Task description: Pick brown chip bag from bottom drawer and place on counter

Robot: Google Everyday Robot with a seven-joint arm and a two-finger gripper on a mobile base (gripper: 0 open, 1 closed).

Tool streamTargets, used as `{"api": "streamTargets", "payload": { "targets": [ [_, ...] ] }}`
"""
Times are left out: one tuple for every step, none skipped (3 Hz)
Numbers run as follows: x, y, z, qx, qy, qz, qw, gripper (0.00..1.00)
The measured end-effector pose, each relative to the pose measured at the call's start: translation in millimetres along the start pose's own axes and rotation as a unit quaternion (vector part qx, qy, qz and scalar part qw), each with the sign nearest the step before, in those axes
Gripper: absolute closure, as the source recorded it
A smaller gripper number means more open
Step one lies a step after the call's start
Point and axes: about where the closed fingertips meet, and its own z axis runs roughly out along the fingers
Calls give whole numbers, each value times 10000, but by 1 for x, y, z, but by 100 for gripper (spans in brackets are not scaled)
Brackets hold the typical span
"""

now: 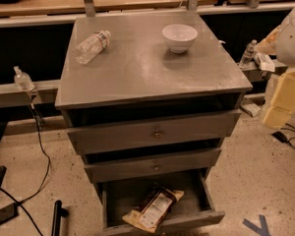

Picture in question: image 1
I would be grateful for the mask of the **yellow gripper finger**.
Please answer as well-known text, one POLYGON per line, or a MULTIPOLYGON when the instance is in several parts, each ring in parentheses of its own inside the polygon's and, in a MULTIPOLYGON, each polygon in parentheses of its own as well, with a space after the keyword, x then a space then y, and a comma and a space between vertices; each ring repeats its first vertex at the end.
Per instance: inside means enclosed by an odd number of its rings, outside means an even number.
POLYGON ((265 37, 261 42, 256 45, 255 50, 257 52, 266 54, 266 55, 275 55, 275 45, 277 41, 277 35, 280 32, 280 27, 273 29, 267 37, 265 37))
POLYGON ((274 94, 262 123, 270 129, 282 128, 295 113, 295 69, 278 77, 274 94))

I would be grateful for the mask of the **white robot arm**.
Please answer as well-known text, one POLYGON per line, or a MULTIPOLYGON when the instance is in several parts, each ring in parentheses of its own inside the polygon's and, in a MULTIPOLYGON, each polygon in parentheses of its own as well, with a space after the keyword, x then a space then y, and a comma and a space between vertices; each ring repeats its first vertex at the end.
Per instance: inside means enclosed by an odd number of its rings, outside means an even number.
POLYGON ((277 79, 274 94, 265 111, 262 123, 280 129, 295 113, 295 7, 257 46, 256 50, 276 59, 288 69, 277 79))

